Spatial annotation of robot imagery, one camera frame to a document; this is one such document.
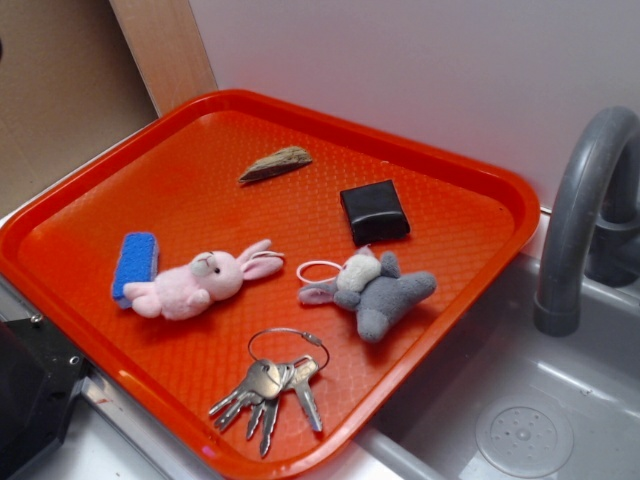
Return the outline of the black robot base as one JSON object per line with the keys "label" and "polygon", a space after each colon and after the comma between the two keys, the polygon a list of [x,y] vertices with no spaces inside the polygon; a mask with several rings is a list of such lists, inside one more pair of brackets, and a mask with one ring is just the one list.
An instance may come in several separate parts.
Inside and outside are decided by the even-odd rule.
{"label": "black robot base", "polygon": [[83,353],[38,314],[1,323],[1,477],[60,448],[87,375]]}

